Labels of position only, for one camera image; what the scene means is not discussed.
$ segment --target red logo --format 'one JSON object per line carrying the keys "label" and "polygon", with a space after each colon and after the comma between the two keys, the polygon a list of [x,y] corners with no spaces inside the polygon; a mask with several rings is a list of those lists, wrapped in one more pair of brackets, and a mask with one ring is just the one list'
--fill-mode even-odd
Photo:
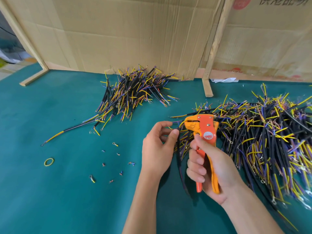
{"label": "red logo", "polygon": [[233,9],[242,10],[250,3],[251,0],[235,0],[233,4]]}

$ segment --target wire stripper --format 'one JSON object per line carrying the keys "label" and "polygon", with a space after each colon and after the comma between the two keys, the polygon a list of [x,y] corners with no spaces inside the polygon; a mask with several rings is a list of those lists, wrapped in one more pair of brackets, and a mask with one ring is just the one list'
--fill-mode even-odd
{"label": "wire stripper", "polygon": [[[207,143],[216,146],[216,130],[218,129],[219,122],[213,120],[212,114],[197,114],[193,116],[189,116],[185,118],[184,125],[186,129],[192,130],[193,134],[199,134],[203,140]],[[205,155],[207,155],[200,148],[197,150],[197,153],[205,159]],[[216,194],[220,194],[218,177],[214,173],[213,163],[209,158],[210,167],[211,167],[211,182],[213,187],[213,192]],[[200,193],[202,191],[202,183],[196,183],[197,192]]]}

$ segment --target wire bundle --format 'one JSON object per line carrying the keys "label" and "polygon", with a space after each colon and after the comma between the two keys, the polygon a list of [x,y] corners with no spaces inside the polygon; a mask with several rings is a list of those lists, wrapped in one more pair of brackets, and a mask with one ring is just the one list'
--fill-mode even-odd
{"label": "wire bundle", "polygon": [[121,114],[121,121],[125,118],[129,118],[131,120],[132,114],[137,106],[142,105],[144,101],[149,103],[152,102],[153,99],[161,102],[165,107],[170,106],[170,101],[177,100],[178,98],[172,97],[161,92],[162,89],[165,88],[166,84],[169,81],[183,81],[178,80],[174,77],[173,74],[161,74],[162,72],[156,69],[156,66],[153,67],[147,73],[147,68],[143,68],[139,65],[139,69],[133,69],[131,73],[128,72],[129,69],[126,70],[126,73],[122,73],[119,70],[120,78],[118,77],[118,82],[115,85],[110,85],[109,79],[106,74],[106,85],[103,87],[106,88],[102,101],[100,105],[96,109],[96,115],[83,121],[81,124],[70,127],[66,130],[57,133],[55,136],[51,137],[47,141],[45,141],[41,146],[59,136],[60,134],[73,130],[75,128],[90,124],[95,122],[93,126],[94,132],[98,135],[99,132],[96,130],[96,127],[103,123],[103,127],[101,131],[106,126],[107,122],[112,120],[112,118],[118,114]]}
{"label": "wire bundle", "polygon": [[[193,113],[172,118],[214,114],[214,120],[219,122],[217,137],[222,140],[221,149],[238,169],[243,168],[253,191],[257,186],[276,211],[278,201],[287,207],[286,196],[294,197],[311,210],[306,201],[307,196],[312,196],[312,113],[308,112],[312,106],[305,103],[312,97],[295,104],[287,99],[288,94],[269,98],[266,86],[263,84],[261,88],[263,97],[252,92],[257,103],[236,103],[232,99],[225,103],[226,97],[217,108],[205,103],[196,106]],[[194,137],[193,131],[185,129],[184,121],[176,123],[180,123],[181,131],[175,148],[180,168]]]}

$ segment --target teal work surface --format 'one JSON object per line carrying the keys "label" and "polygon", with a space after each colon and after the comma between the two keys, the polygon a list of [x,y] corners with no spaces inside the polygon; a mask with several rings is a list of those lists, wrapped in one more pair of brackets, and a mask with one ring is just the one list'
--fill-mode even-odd
{"label": "teal work surface", "polygon": [[[260,94],[262,83],[212,84],[215,96],[205,98],[201,80],[172,82],[167,84],[170,95],[179,100],[167,108],[157,101],[144,103],[131,121],[121,123],[118,115],[107,123],[101,136],[89,133],[92,125],[87,125],[41,147],[56,133],[94,115],[105,91],[100,83],[105,76],[53,70],[27,87],[18,84],[39,70],[34,64],[0,81],[1,234],[121,233],[141,169],[142,141],[152,126],[192,112],[195,102],[217,105],[226,94],[237,102],[255,102],[251,90]],[[290,98],[299,101],[311,94],[308,84],[266,84],[269,96],[290,92]],[[45,167],[50,157],[55,161]],[[184,174],[186,159],[182,168]],[[91,174],[96,183],[89,179]],[[195,184],[187,182],[194,191]],[[301,233],[310,233],[311,211],[295,200],[288,209],[280,209]],[[235,233],[235,229],[225,211],[204,193],[193,192],[190,198],[184,192],[174,158],[158,191],[157,232]]]}

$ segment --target white paper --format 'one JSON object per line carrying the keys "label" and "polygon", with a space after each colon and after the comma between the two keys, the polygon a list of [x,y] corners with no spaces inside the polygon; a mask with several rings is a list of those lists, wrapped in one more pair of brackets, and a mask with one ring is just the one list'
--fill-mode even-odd
{"label": "white paper", "polygon": [[211,79],[212,82],[214,83],[232,83],[232,82],[238,82],[238,79],[236,78],[226,78],[226,79]]}

